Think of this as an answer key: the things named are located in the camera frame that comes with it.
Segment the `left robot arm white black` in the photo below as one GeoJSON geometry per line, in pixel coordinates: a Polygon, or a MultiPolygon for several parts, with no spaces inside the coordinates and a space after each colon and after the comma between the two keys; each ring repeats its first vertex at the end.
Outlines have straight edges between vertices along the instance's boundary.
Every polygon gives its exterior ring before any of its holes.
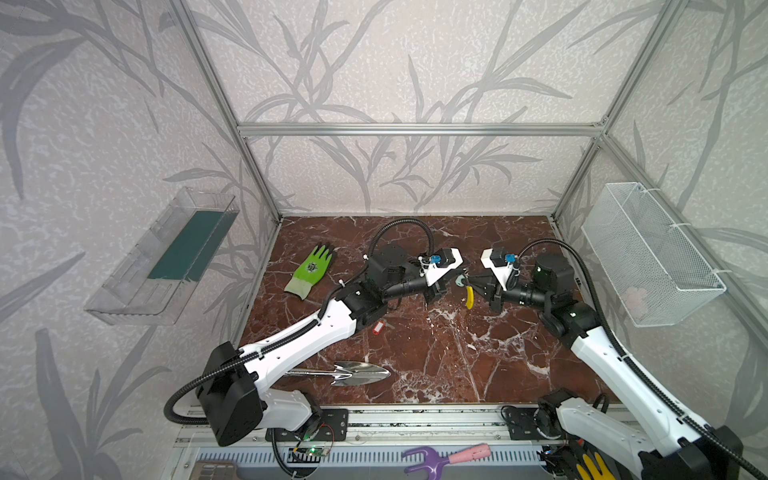
{"type": "Polygon", "coordinates": [[[221,447],[261,429],[312,437],[322,424],[322,408],[310,395],[278,390],[275,383],[325,348],[375,325],[391,301],[414,295],[427,304],[440,299],[461,272],[460,251],[437,248],[430,227],[417,218],[410,222],[426,235],[423,254],[410,255],[396,244],[378,245],[404,222],[385,224],[371,240],[361,270],[334,287],[311,315],[263,340],[216,347],[203,374],[166,401],[164,417],[178,425],[209,426],[221,447]]]}

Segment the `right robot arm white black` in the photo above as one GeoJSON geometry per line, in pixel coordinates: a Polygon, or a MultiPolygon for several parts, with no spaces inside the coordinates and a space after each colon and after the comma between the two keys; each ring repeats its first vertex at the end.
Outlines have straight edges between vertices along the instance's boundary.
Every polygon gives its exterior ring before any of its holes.
{"type": "Polygon", "coordinates": [[[484,251],[482,275],[463,283],[499,313],[507,304],[538,311],[546,330],[609,387],[639,424],[632,429],[571,394],[551,395],[550,417],[569,436],[596,447],[640,479],[736,479],[766,473],[743,455],[728,427],[714,428],[678,400],[638,362],[609,326],[584,260],[569,244],[550,241],[567,256],[542,253],[530,279],[520,279],[520,255],[484,251]]]}

